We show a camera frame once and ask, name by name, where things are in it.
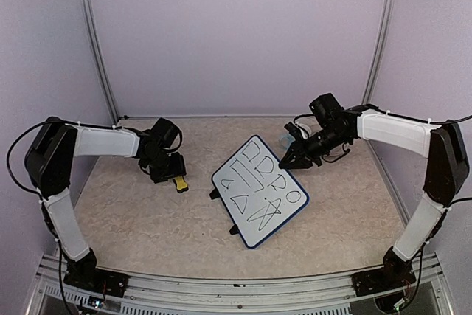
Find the yellow whiteboard eraser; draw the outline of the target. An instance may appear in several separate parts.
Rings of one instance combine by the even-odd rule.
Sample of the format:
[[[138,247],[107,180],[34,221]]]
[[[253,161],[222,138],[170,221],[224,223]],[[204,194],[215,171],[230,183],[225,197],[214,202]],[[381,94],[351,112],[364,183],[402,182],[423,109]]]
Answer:
[[[189,190],[189,185],[183,176],[176,176],[173,178],[173,183],[176,187],[177,193],[184,193]]]

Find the blue-framed whiteboard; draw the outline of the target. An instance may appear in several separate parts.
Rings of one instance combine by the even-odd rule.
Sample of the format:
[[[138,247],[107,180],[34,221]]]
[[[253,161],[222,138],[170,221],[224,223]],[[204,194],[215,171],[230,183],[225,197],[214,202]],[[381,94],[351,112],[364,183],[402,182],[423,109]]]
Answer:
[[[256,249],[310,201],[303,186],[258,135],[251,136],[213,174],[212,200],[219,198],[232,220],[232,235]]]

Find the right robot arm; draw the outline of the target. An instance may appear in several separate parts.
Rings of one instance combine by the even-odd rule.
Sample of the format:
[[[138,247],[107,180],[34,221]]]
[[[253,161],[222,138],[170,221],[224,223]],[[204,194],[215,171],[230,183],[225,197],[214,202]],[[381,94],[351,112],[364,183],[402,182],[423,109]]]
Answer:
[[[294,122],[286,124],[294,141],[279,163],[281,169],[320,166],[334,148],[351,145],[355,139],[386,143],[427,160],[422,198],[403,234],[384,255],[382,267],[353,274],[359,295],[417,281],[412,261],[439,231],[470,172],[459,123],[391,114],[372,104],[343,108],[332,94],[316,98],[310,109],[321,129],[305,138]]]

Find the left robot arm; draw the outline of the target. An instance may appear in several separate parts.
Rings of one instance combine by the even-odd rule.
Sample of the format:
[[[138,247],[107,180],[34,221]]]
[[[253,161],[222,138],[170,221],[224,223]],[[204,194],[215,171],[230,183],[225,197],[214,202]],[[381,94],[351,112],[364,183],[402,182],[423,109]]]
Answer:
[[[173,180],[182,193],[188,189],[184,183],[187,173],[184,157],[178,152],[182,140],[180,128],[165,118],[145,131],[81,125],[58,117],[50,117],[41,125],[24,164],[39,194],[45,221],[66,259],[66,284],[94,289],[126,280],[124,275],[113,275],[97,267],[96,256],[80,231],[70,193],[74,158],[137,159],[139,168],[152,182]]]

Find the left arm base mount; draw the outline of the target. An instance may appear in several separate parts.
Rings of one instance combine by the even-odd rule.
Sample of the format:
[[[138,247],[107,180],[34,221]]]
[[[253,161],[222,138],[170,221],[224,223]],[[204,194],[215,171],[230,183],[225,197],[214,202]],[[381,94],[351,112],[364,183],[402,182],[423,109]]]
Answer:
[[[75,288],[99,293],[105,296],[123,298],[128,285],[129,276],[124,273],[95,269],[88,275],[79,275],[67,271],[64,282]]]

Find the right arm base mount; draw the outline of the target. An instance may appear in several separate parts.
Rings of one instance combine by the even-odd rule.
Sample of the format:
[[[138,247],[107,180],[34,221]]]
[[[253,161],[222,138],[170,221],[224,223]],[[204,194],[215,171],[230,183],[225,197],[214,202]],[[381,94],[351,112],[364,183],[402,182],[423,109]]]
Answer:
[[[384,267],[356,272],[351,279],[357,297],[390,291],[417,281],[412,270],[391,274]]]

